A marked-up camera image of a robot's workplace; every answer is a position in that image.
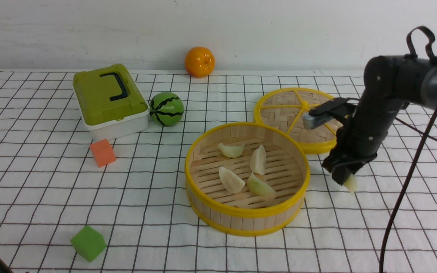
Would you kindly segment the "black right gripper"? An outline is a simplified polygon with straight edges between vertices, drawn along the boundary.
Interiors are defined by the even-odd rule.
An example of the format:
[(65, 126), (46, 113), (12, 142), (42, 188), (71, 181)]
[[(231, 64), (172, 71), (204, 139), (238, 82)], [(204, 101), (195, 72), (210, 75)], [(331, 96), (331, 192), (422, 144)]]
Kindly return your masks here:
[(377, 158), (378, 129), (339, 129), (336, 145), (321, 166), (338, 185), (352, 181), (366, 163)]

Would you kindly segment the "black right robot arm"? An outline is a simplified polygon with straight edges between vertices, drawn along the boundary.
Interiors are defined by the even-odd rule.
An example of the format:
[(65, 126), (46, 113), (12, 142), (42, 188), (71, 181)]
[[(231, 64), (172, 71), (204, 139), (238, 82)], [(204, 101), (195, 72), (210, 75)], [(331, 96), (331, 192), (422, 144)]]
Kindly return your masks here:
[(344, 116), (336, 145), (322, 163), (338, 185), (377, 157), (399, 111), (407, 104), (437, 108), (437, 64), (427, 59), (378, 56), (364, 69), (365, 90)]

